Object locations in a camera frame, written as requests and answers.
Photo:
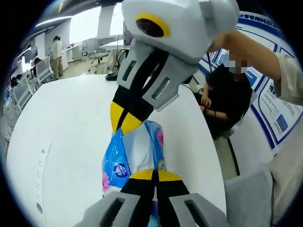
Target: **person's hand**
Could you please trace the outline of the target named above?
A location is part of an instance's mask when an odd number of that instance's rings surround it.
[[[205,107],[200,105],[200,109],[201,109],[202,112],[203,112],[203,110],[205,109]]]
[[[206,95],[203,95],[201,98],[201,105],[209,109],[212,106],[212,101]]]

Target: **pink flower print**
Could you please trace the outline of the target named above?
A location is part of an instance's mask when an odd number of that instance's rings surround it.
[[[102,190],[103,190],[103,192],[106,192],[110,188],[110,186],[108,184],[109,184],[108,175],[105,172],[103,172],[102,173]]]
[[[157,139],[160,144],[161,150],[163,151],[163,144],[164,144],[164,139],[163,139],[163,130],[159,130],[157,132]]]

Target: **ceiling light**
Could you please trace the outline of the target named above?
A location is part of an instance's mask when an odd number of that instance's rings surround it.
[[[41,22],[41,23],[37,24],[35,27],[38,27],[38,26],[40,26],[40,25],[44,25],[44,24],[47,24],[47,23],[51,23],[51,22],[54,22],[54,21],[57,21],[57,20],[70,19],[70,18],[72,18],[72,17],[73,17],[73,16],[57,17],[57,18],[54,18],[54,19],[50,19],[50,20]]]

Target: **white desk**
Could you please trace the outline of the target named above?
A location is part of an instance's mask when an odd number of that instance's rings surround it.
[[[104,44],[104,45],[101,46],[101,48],[104,48],[107,51],[117,50],[117,45],[118,45],[118,50],[123,48],[123,39],[120,39],[118,41],[113,41],[113,42],[108,43],[108,44]]]
[[[102,75],[50,82],[21,113],[7,168],[21,203],[38,226],[73,226],[102,198],[101,165],[112,134],[109,108],[116,88]],[[191,91],[180,86],[179,94],[150,116],[163,127],[167,169],[180,175],[190,192],[200,193],[226,213],[223,177],[209,129]],[[47,143],[44,216],[36,207],[36,172]]]
[[[81,60],[82,54],[81,54],[81,48],[82,44],[74,45],[73,47],[70,47],[63,51],[63,54],[66,52],[67,55],[67,62],[73,62]]]
[[[113,61],[115,62],[115,58],[116,58],[116,56],[114,55],[115,52],[123,48],[123,39],[102,45],[102,46],[100,46],[100,48],[110,51],[109,55],[107,57],[107,62],[105,64],[105,67],[103,70],[103,73],[107,73],[107,68],[109,66],[109,62],[110,62],[111,58],[113,57],[114,58]]]

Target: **person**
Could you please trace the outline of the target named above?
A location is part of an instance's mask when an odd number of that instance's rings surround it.
[[[18,75],[16,75],[15,77],[12,77],[12,78],[10,79],[10,86],[11,86],[11,88],[14,88],[15,86],[18,85],[18,83],[19,83],[21,77],[22,77],[22,74],[18,74]]]
[[[249,61],[256,70],[273,79],[277,98],[303,105],[303,72],[296,59],[274,53],[236,30],[218,35],[208,52],[219,48],[234,53],[238,60]],[[274,179],[272,223],[275,225],[287,211],[303,180],[303,152],[301,149],[281,150],[268,167]]]
[[[229,50],[240,61],[248,61],[256,70],[273,79],[278,98],[303,105],[303,72],[296,59],[274,53],[237,30],[218,35],[207,52],[220,48]]]
[[[36,70],[36,66],[39,62],[41,62],[42,60],[40,58],[35,58],[34,60],[34,68],[33,68],[33,73],[34,73],[34,77],[37,77],[37,70]]]
[[[235,68],[218,66],[206,78],[203,94],[194,93],[214,140],[238,122],[250,105],[250,82],[241,72],[241,62],[236,64]]]
[[[53,65],[53,74],[56,79],[63,76],[63,66],[62,66],[62,42],[59,36],[53,38],[53,44],[51,48],[52,55],[52,65]]]

